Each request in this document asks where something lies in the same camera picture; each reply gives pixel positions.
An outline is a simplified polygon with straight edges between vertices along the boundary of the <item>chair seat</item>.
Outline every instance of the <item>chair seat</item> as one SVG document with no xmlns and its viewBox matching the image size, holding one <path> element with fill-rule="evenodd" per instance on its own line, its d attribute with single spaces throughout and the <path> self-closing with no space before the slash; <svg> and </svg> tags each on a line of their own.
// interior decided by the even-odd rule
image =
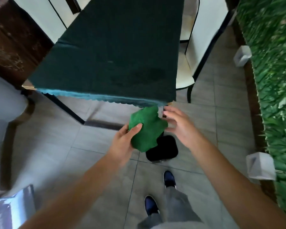
<svg viewBox="0 0 286 229">
<path fill-rule="evenodd" d="M 193 24 L 194 18 L 191 15 L 182 15 L 180 40 L 189 40 L 192 33 Z"/>
<path fill-rule="evenodd" d="M 179 52 L 176 89 L 188 87 L 193 83 L 194 83 L 193 74 L 191 72 L 190 66 L 188 65 L 185 54 Z"/>
</svg>

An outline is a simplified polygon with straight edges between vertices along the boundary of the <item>hand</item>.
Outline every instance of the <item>hand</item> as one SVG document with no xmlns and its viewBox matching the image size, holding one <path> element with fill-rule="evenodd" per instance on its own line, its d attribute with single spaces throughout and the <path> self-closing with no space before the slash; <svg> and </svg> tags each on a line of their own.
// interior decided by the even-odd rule
<svg viewBox="0 0 286 229">
<path fill-rule="evenodd" d="M 197 132 L 194 124 L 190 121 L 189 117 L 178 108 L 165 106 L 164 109 L 163 114 L 169 118 L 162 119 L 176 126 L 175 128 L 166 128 L 166 131 L 174 133 L 185 146 L 190 148 L 193 134 Z"/>
<path fill-rule="evenodd" d="M 130 143 L 132 137 L 140 132 L 142 124 L 137 124 L 130 131 L 128 131 L 128 125 L 124 125 L 114 136 L 111 146 L 107 152 L 117 162 L 120 167 L 124 166 L 130 159 L 133 147 Z"/>
</svg>

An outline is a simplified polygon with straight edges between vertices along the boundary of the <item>green cloth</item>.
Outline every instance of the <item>green cloth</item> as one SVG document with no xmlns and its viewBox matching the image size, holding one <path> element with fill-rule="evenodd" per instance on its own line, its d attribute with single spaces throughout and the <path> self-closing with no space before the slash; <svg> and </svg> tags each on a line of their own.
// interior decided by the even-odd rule
<svg viewBox="0 0 286 229">
<path fill-rule="evenodd" d="M 158 107 L 146 107 L 130 116 L 129 129 L 132 129 L 137 124 L 142 123 L 142 129 L 131 139 L 131 145 L 141 151 L 156 147 L 157 138 L 161 135 L 168 123 L 158 116 Z"/>
<path fill-rule="evenodd" d="M 29 80 L 38 91 L 163 105 L 176 99 L 184 0 L 91 0 Z"/>
</svg>

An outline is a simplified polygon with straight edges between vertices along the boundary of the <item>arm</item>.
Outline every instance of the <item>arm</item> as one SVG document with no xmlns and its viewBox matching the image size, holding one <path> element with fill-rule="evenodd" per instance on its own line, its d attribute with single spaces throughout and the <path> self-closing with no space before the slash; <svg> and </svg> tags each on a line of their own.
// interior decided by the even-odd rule
<svg viewBox="0 0 286 229">
<path fill-rule="evenodd" d="M 107 154 L 104 155 L 67 192 L 50 205 L 38 211 L 20 229 L 66 229 L 73 228 L 91 208 L 112 177 L 131 157 L 131 138 L 142 128 L 142 124 L 132 128 L 128 125 L 118 131 Z"/>
<path fill-rule="evenodd" d="M 242 229 L 286 229 L 286 215 L 221 154 L 177 108 L 166 106 L 164 114 L 175 128 L 167 128 L 187 146 Z"/>
</svg>

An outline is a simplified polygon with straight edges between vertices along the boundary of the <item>black container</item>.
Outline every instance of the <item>black container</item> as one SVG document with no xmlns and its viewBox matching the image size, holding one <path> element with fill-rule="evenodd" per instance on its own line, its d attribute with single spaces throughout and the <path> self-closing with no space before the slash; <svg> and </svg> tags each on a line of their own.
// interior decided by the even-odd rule
<svg viewBox="0 0 286 229">
<path fill-rule="evenodd" d="M 156 147 L 146 151 L 146 158 L 152 163 L 164 162 L 178 155 L 176 140 L 173 136 L 160 136 L 157 143 Z"/>
</svg>

